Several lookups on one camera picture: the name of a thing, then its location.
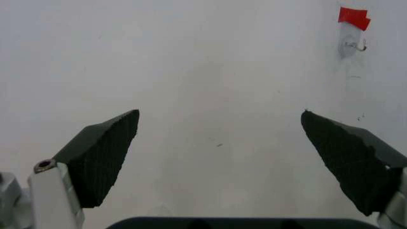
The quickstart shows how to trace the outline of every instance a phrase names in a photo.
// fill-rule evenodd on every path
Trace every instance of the red tape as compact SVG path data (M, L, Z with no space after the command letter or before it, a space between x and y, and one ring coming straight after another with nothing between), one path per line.
M370 23L370 19L366 16L367 10L354 10L341 7L338 22L347 22L365 31Z

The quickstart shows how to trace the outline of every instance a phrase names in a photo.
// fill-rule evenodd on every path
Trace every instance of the metal screw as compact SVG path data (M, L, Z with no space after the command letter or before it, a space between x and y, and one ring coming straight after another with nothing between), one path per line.
M54 159L43 160L34 166L34 173L37 174L40 172L44 172L56 166L57 162Z

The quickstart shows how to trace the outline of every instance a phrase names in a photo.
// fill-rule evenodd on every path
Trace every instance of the white wall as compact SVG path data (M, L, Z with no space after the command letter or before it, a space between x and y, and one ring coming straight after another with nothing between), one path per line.
M366 8L372 19L362 33L368 50L345 60L341 5ZM368 128L407 152L406 7L3 0L0 168L25 183L84 126L139 108L116 185L85 211L85 228L168 214L374 222L341 193L300 114Z

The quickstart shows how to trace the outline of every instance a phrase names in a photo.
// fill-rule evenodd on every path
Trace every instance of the wire hook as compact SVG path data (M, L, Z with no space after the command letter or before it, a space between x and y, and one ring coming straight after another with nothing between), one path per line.
M363 51L365 51L365 50L367 49L367 47L366 47L366 39L363 39L363 49L360 49L360 48L357 46L357 43L356 43L356 42L352 42L352 43L347 43L347 42L345 42L345 45L346 45L346 46L349 46L349 47L353 47L353 48L355 48L356 50L358 50L358 51L360 51L360 52L363 52Z

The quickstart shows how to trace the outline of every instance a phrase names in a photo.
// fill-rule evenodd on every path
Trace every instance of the black foam pad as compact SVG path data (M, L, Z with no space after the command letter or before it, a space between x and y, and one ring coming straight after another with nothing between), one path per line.
M363 135L357 135L355 129L362 130L360 128L340 124L310 111L301 115L301 124L326 167L357 209L366 216L383 211L398 188L401 167L407 159L398 152L395 154L394 149L390 152L392 155L387 156L386 148L390 146L379 141L372 144ZM382 150L381 157L376 155L377 149Z
M132 110L87 126L54 156L67 164L82 208L103 202L122 168L138 120L139 111Z

